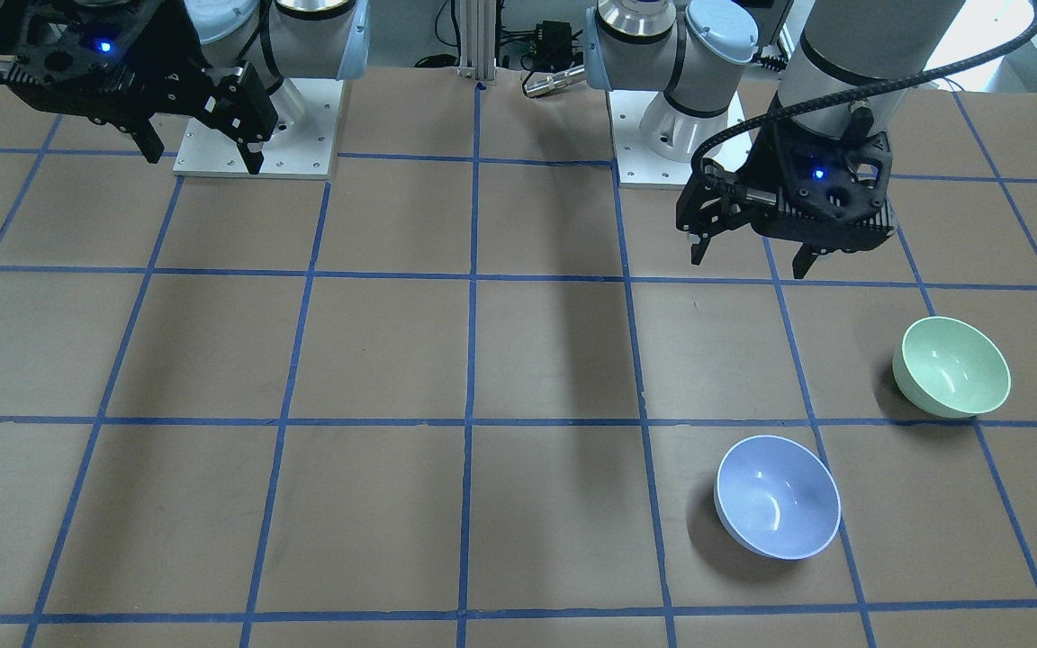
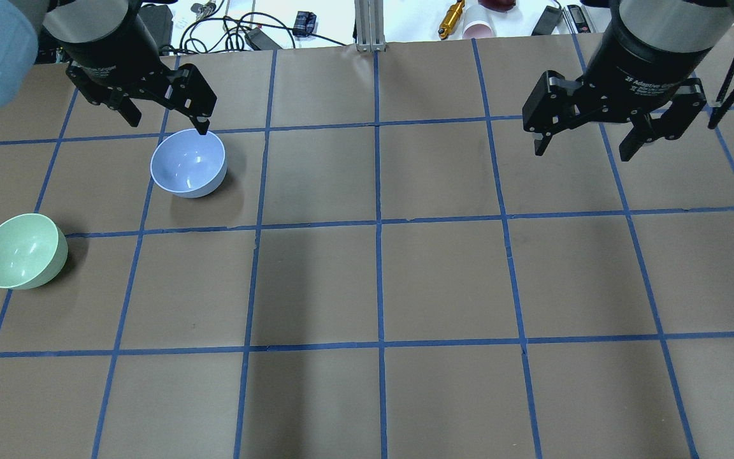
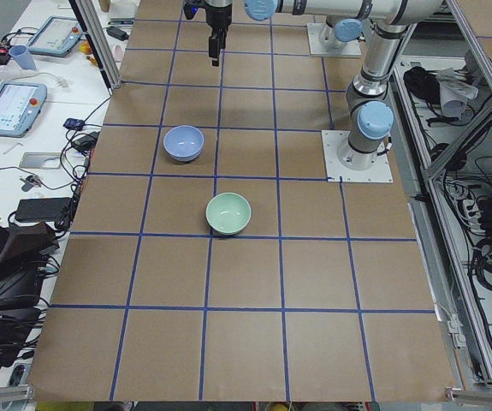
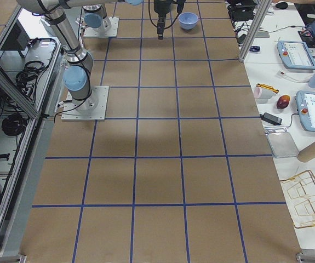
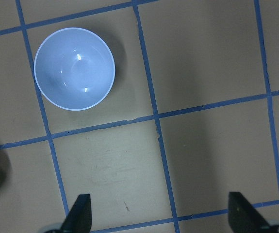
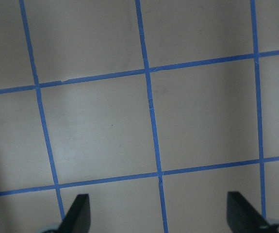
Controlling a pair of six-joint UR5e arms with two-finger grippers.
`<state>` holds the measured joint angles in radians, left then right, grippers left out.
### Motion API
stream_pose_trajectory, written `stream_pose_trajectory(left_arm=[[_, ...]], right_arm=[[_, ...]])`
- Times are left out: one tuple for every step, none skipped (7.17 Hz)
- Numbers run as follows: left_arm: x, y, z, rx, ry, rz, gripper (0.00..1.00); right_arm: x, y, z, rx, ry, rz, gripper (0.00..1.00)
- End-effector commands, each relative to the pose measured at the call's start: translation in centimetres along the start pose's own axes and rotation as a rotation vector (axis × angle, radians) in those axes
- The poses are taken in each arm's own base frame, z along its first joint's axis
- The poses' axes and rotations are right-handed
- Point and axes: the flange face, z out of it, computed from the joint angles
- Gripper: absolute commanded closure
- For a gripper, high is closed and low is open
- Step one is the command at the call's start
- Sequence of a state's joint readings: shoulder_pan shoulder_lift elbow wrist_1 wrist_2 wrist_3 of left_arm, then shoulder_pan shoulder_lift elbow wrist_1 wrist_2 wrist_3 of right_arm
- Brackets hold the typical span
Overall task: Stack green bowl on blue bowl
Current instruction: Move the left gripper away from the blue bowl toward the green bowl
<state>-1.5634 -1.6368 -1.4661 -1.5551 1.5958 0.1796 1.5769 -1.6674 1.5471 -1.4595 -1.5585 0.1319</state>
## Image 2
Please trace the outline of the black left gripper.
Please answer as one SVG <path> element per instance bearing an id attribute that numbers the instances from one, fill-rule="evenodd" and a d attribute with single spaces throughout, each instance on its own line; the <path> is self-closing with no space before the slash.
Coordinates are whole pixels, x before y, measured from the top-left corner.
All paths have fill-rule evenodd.
<path id="1" fill-rule="evenodd" d="M 135 99 L 154 101 L 186 116 L 206 135 L 217 96 L 195 64 L 170 69 L 150 32 L 142 6 L 63 6 L 61 46 L 70 56 L 65 73 L 92 105 L 105 105 L 136 128 Z"/>

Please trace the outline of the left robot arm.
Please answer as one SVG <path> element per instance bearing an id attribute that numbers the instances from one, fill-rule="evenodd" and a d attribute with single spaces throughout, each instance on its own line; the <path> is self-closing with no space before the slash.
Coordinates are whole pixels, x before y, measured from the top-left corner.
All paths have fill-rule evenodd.
<path id="1" fill-rule="evenodd" d="M 0 108 L 17 96 L 46 31 L 70 56 L 66 74 L 92 105 L 131 127 L 137 99 L 186 116 L 207 134 L 217 96 L 196 65 L 170 69 L 140 17 L 141 1 L 0 1 Z"/>

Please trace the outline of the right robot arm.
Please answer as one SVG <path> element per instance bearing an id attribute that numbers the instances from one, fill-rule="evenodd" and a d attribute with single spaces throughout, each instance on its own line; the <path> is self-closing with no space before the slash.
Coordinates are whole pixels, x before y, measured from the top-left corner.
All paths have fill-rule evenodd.
<path id="1" fill-rule="evenodd" d="M 676 140 L 707 99 L 693 71 L 734 23 L 734 1 L 610 1 L 611 20 L 586 69 L 568 80 L 545 71 L 522 107 L 541 156 L 554 136 L 589 122 L 631 123 L 629 161 L 646 143 Z M 716 128 L 734 90 L 710 118 Z"/>

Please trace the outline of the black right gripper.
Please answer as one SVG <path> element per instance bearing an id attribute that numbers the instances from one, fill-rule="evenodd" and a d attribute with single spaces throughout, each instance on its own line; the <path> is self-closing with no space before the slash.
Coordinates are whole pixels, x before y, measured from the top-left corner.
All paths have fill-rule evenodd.
<path id="1" fill-rule="evenodd" d="M 522 106 L 522 128 L 541 157 L 553 137 L 587 121 L 632 128 L 627 162 L 646 143 L 678 140 L 706 105 L 692 74 L 717 43 L 717 17 L 612 17 L 579 79 L 545 71 Z"/>

